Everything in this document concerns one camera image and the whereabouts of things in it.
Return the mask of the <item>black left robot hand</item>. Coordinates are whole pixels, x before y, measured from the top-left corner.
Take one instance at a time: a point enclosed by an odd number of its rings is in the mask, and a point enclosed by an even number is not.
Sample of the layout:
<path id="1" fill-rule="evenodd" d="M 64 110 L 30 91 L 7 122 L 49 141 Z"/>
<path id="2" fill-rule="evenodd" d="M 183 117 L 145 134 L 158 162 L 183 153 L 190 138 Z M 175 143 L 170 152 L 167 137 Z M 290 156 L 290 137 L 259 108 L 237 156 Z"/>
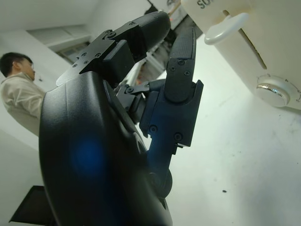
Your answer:
<path id="1" fill-rule="evenodd" d="M 46 93 L 40 167 L 58 225 L 172 225 L 169 165 L 191 145 L 204 86 L 193 81 L 194 28 L 174 41 L 165 79 L 122 84 L 169 30 L 157 11 L 104 31 Z"/>

